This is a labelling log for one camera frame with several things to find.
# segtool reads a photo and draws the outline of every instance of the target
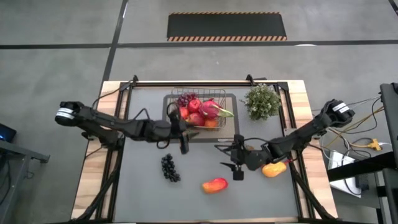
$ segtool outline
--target gray table surface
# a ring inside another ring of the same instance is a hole
[[[249,88],[227,88],[237,100]],[[151,119],[161,119],[163,97],[171,88],[135,88],[129,110],[132,118],[145,107]],[[272,139],[282,135],[278,116],[266,122],[251,121],[243,103],[237,102],[240,134]],[[260,142],[249,142],[259,146]],[[233,181],[232,172],[220,162],[229,157],[217,151],[214,143],[191,143],[190,152],[181,155],[178,144],[159,150],[155,144],[126,140],[116,198],[114,222],[166,222],[225,220],[242,218],[297,217],[297,207],[290,171],[268,179],[261,170],[244,167],[244,181]],[[171,183],[163,177],[160,160],[173,155],[182,180]],[[202,183],[225,178],[228,188],[207,195]]]

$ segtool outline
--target fruit basket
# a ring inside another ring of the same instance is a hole
[[[212,101],[213,103],[211,104],[219,105],[220,108],[226,108],[225,96],[225,90],[222,89],[174,88],[170,98],[167,100],[167,104],[175,102],[178,104],[179,108],[186,108],[186,110],[188,110],[193,104],[191,103],[192,100],[200,100],[201,103]],[[174,110],[176,107],[177,105],[171,105],[169,112]],[[193,116],[193,113],[189,113],[188,120],[191,116]],[[205,125],[195,126],[198,129],[217,130],[221,129],[226,124],[226,118],[222,116],[217,116],[216,118],[211,119],[207,119],[205,116],[201,117],[204,119]]]

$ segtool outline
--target black metal frame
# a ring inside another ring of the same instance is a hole
[[[233,83],[228,83],[228,82],[224,82],[224,83],[223,82],[149,82],[149,83],[146,83],[146,82],[139,82],[137,77],[134,76],[134,82],[132,82],[130,84],[128,91],[127,91],[127,102],[126,102],[126,109],[124,112],[124,119],[128,119],[128,112],[129,112],[129,106],[130,106],[130,99],[131,99],[131,95],[132,95],[132,89],[135,86],[136,87],[154,87],[154,86],[176,87],[176,86],[254,86],[254,85],[256,85],[254,79],[250,75],[248,75],[246,80],[248,80],[248,81],[233,82]],[[127,84],[127,83],[122,82],[122,83],[120,83],[120,86],[123,86],[125,84]],[[279,96],[280,96],[279,87],[281,87],[285,91],[285,97],[286,97],[286,102],[287,102],[287,109],[289,111],[290,123],[292,124],[292,128],[296,128],[292,102],[291,102],[290,95],[289,95],[289,90],[288,89],[286,90],[286,88],[288,86],[287,82],[268,82],[266,84],[274,86],[274,88]],[[115,116],[119,116],[119,114],[120,114],[121,103],[122,103],[123,96],[124,96],[125,92],[126,92],[125,90],[120,90],[118,93],[118,100],[116,102]],[[279,117],[280,117],[280,124],[281,124],[282,128],[284,128],[284,129],[287,128],[282,105],[279,108]],[[112,153],[108,153],[106,155],[106,161],[108,161],[108,160],[110,161],[111,156],[112,156]],[[118,152],[118,158],[120,158],[120,160],[122,159],[122,156],[123,156],[123,150]],[[305,171],[305,166],[303,164],[302,155],[298,155],[298,156],[301,157],[301,159],[298,160],[298,163],[300,164],[300,175],[305,178],[304,181],[308,185],[307,173]],[[110,170],[110,166],[105,166],[104,174],[108,174],[109,170]],[[109,221],[109,222],[112,222],[112,220],[114,218],[114,206],[116,203],[118,180],[119,180],[119,173],[116,175],[116,178],[114,180],[114,184],[113,184],[113,187],[111,190],[108,216],[106,217],[107,221]],[[301,207],[301,203],[300,203],[300,195],[298,192],[297,183],[295,182],[293,176],[292,176],[292,180],[294,183],[294,194],[295,194],[295,201],[297,204],[298,215],[300,218],[303,218],[302,207]],[[312,210],[312,212],[313,212],[313,207],[312,207],[312,204],[309,202],[309,200],[307,200],[307,206],[308,206],[308,211]],[[96,215],[95,218],[101,218],[101,216],[102,216],[101,210],[99,211],[99,209],[97,209],[96,214],[98,216]],[[314,213],[312,213],[313,217],[311,217],[310,212],[309,212],[309,214],[310,214],[310,218],[315,218]]]

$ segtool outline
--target concrete floor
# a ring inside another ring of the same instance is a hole
[[[0,45],[110,43],[121,2],[0,1]],[[398,17],[387,0],[130,0],[119,42],[165,41],[167,15],[177,11],[280,11],[288,40],[398,39]],[[0,50],[0,123],[18,130],[18,145],[51,154],[48,164],[31,164],[35,177],[25,181],[13,223],[69,219],[87,142],[79,129],[59,126],[53,118],[62,100],[90,104],[98,96],[108,53]],[[349,103],[376,96],[379,84],[397,81],[396,58],[398,45],[118,49],[110,80],[130,80],[134,74],[141,80],[235,80],[248,73],[299,79],[305,80],[311,107],[318,109],[332,98]],[[356,119],[369,114],[370,105],[357,107]],[[376,117],[377,129],[348,138],[389,142],[384,113]],[[362,128],[372,126],[368,121]],[[348,195],[335,197],[341,218],[377,222],[374,209],[338,198]]]

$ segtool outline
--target table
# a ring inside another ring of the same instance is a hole
[[[224,81],[228,83],[237,83],[242,81]],[[289,81],[256,81],[256,82],[264,82],[264,83],[274,83],[274,82],[287,82],[289,86],[289,96],[292,102],[292,109],[294,112],[295,122],[297,127],[301,127],[305,123],[309,122],[312,119],[312,114],[310,110],[310,105],[308,102],[307,92],[305,90],[305,85],[302,80],[289,80]],[[120,82],[104,82],[101,94],[107,94],[112,90],[119,88]],[[116,102],[118,99],[118,94],[112,94],[100,99],[98,104],[98,110],[108,114],[115,113]],[[126,109],[127,95],[123,95],[121,97],[121,108],[120,117],[124,116],[124,111]],[[287,102],[282,100],[283,111],[285,114],[285,122],[287,126],[291,126],[289,120],[289,112],[287,107]],[[94,151],[99,148],[98,142],[90,142],[88,145],[87,153]],[[106,155],[110,154],[107,150],[102,149],[96,154],[93,154],[89,159],[87,159],[83,165],[83,170],[81,173],[80,183],[78,187],[78,192],[75,199],[75,206],[73,208],[72,218],[78,217],[85,208],[90,204],[92,199],[97,194],[100,186],[101,180],[103,178],[104,173],[104,165],[106,160]],[[112,157],[111,163],[114,163],[116,156]],[[305,170],[308,177],[308,183],[311,191],[315,194],[316,198],[320,201],[320,203],[326,208],[326,210],[337,217],[337,212],[335,208],[335,204],[333,201],[333,196],[331,194],[328,177],[326,174],[325,165],[322,159],[322,153],[317,149],[312,149],[308,147],[303,152],[303,160],[305,163]],[[303,196],[303,193],[299,189],[298,191],[300,195],[300,204],[303,208],[303,216],[308,217],[308,210],[306,210],[306,199]],[[100,217],[106,217],[106,211],[109,206],[109,198],[110,192],[108,192],[105,203],[103,207],[103,214]],[[279,217],[279,218],[255,218],[255,219],[245,219],[239,220],[244,222],[276,222],[276,221],[294,221],[297,217]]]

